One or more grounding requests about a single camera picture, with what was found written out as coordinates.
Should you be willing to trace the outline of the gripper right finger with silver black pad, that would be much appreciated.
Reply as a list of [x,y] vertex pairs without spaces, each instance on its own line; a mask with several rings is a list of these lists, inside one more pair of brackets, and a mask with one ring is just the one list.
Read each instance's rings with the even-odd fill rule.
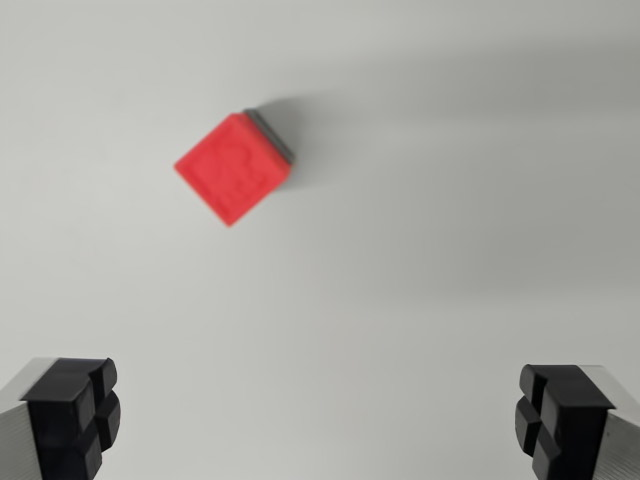
[[538,479],[639,477],[639,401],[597,365],[525,365],[515,433]]

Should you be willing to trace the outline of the gripper left finger with silver black pad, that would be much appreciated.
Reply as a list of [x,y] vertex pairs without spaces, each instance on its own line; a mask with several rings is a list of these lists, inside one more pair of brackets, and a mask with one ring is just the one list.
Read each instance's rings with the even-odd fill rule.
[[34,358],[1,388],[1,477],[89,480],[118,435],[114,361]]

